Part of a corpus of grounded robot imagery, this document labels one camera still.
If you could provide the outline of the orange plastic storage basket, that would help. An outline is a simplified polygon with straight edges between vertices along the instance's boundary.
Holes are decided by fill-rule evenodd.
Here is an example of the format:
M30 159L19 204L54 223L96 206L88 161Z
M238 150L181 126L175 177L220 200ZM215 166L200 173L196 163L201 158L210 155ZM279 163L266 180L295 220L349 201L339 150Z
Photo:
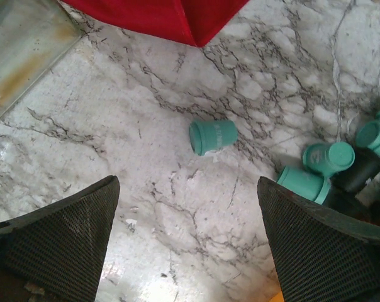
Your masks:
M282 292L280 291L275 296L273 296L269 302L284 302L284 296L282 295Z

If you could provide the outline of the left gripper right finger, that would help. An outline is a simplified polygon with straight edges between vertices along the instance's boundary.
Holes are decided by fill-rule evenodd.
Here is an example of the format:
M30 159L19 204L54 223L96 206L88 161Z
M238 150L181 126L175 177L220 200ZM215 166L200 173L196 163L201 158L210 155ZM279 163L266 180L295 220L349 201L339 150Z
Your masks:
M285 301L380 301L380 226L266 177L257 195Z

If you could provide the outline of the lone teal coffee capsule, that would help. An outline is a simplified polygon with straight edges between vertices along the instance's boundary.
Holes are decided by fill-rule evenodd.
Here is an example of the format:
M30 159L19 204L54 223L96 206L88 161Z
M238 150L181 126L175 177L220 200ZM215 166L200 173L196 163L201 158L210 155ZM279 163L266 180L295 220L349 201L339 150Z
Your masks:
M189 138L192 150L199 156L234 144L238 131L231 120L194 120L189 125Z

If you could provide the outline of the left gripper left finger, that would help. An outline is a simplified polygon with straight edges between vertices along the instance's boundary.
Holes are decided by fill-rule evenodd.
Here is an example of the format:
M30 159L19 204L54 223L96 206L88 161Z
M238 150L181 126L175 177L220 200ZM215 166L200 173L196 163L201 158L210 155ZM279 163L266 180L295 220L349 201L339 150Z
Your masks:
M0 301L94 301L120 195L116 176L0 222Z

